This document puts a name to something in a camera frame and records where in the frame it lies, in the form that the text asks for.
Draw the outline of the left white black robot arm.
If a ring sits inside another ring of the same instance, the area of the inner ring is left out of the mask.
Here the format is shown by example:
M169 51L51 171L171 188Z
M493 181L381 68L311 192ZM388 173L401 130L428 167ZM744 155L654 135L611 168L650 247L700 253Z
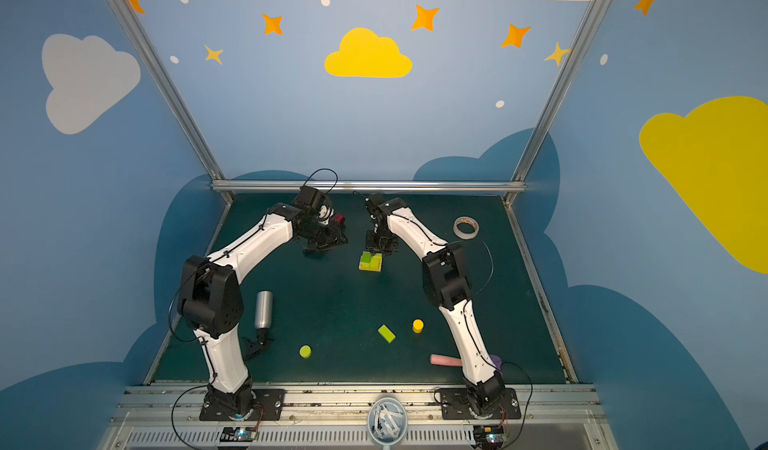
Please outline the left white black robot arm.
M296 238L307 241L309 253L347 242L327 193L303 185L292 202L271 206L230 244L184 263L177 311L201 344L209 370L201 419L251 418L255 397L238 335L244 313L240 284L272 251Z

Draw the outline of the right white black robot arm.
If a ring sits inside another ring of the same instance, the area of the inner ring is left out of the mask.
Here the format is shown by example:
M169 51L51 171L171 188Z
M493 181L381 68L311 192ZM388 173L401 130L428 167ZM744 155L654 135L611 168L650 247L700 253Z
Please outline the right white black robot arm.
M375 193L365 198L365 206L373 223L366 233L366 249L387 256L404 243L419 257L424 293L445 318L459 352L469 408L477 417L490 416L506 387L474 316L462 245L434 234L401 198L387 200Z

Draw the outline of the yellow cylinder block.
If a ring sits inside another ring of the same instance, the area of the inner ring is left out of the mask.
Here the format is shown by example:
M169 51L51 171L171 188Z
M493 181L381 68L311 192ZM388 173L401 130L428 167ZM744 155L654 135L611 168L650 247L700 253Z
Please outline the yellow cylinder block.
M416 334L420 334L424 329L424 322L421 319L415 319L412 323L412 330Z

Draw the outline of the silver metal bottle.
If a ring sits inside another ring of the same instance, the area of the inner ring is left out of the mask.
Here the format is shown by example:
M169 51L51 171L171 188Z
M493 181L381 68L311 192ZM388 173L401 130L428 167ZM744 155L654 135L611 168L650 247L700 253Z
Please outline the silver metal bottle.
M273 311L273 293L268 290L260 291L256 297L256 307L254 314L254 325L256 329L256 339L242 337L243 358L245 361L251 360L266 350L273 339L270 337L270 328L272 325Z

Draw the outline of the white tape roll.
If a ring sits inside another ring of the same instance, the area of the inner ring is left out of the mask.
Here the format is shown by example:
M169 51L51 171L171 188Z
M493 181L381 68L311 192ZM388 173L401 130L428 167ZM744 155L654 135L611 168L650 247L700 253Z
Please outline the white tape roll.
M479 223L469 216L460 216L453 222L453 232L461 240L472 240L480 231Z

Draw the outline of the pink purple brush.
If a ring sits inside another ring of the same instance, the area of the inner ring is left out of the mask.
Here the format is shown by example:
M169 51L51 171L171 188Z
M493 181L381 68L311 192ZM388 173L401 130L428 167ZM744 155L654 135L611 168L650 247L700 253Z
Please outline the pink purple brush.
M497 355L491 355L489 358L481 359L481 361L484 366L493 367L496 370L501 370L503 367L503 361ZM462 359L439 354L430 355L430 364L445 367L464 367Z

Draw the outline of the round bowl with white pieces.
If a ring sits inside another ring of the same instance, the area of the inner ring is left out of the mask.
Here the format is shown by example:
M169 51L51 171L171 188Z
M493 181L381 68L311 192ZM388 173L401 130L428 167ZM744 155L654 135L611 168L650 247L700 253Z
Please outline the round bowl with white pieces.
M402 443L407 434L405 407L393 397L380 398L369 409L366 430L375 445L381 449L393 449Z

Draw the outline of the left green circuit board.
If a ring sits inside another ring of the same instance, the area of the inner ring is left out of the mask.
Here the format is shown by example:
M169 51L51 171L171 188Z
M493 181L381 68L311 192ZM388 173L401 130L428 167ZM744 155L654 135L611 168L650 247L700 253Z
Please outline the left green circuit board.
M252 427L224 427L219 436L220 443L250 444L257 439L258 430Z

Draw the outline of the green circuit board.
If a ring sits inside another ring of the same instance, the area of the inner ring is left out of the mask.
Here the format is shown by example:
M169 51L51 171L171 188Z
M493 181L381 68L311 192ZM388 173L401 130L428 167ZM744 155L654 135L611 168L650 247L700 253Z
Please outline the green circuit board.
M257 439L258 430L252 427L224 427L219 436L220 443L250 444Z
M498 450L506 442L506 434L501 426L474 426L472 436L473 449Z

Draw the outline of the right green circuit board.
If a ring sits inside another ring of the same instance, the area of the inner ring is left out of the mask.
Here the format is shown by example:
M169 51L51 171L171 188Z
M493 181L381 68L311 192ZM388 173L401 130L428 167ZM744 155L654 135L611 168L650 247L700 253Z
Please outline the right green circuit board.
M506 434L501 426L474 426L472 436L473 449L498 450L506 442Z

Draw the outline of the aluminium frame rear bar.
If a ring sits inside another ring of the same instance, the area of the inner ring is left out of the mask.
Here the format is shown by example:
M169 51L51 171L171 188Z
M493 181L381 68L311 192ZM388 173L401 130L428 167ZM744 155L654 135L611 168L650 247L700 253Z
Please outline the aluminium frame rear bar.
M294 180L214 180L211 187L218 192L291 192L304 186ZM309 186L323 191L384 193L522 193L524 182L494 181L309 181Z

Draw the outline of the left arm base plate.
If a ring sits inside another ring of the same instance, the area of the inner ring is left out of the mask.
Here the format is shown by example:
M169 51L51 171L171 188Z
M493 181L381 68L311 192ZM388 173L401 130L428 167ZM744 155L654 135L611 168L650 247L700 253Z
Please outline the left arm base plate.
M282 413L284 398L283 389L246 387L235 393L209 389L199 419L216 422L277 421Z

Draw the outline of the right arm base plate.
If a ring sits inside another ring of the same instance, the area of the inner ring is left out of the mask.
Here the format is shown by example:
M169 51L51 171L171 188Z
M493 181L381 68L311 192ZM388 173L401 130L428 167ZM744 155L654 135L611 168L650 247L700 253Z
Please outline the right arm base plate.
M522 409L514 389L508 388L500 400L487 410L475 413L466 388L437 388L433 393L444 420L521 420Z

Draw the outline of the aluminium front rail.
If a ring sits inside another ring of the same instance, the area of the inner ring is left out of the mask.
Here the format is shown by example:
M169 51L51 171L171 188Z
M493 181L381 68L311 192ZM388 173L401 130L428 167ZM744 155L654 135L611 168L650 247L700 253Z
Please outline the aluminium front rail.
M283 389L277 421L201 421L204 391L190 385L129 387L107 426L101 449L378 449L366 430L371 405L393 397L408 430L398 449L473 449L474 426L501 426L503 449L615 449L618 443L590 385L510 385L521 420L444 420L433 393L439 384L276 384ZM250 444L220 443L224 427L252 427Z

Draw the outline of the aluminium frame right post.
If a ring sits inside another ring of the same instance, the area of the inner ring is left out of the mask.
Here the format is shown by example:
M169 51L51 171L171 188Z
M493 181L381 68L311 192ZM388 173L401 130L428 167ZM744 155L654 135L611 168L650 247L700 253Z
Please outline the aluminium frame right post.
M538 156L541 147L555 122L558 111L584 60L600 24L613 0L590 0L584 16L571 42L570 52L565 62L560 65L552 90L546 100L542 113L529 137L520 159L515 167L511 182L515 188L504 195L504 205L511 209L518 194L525 191L527 176Z

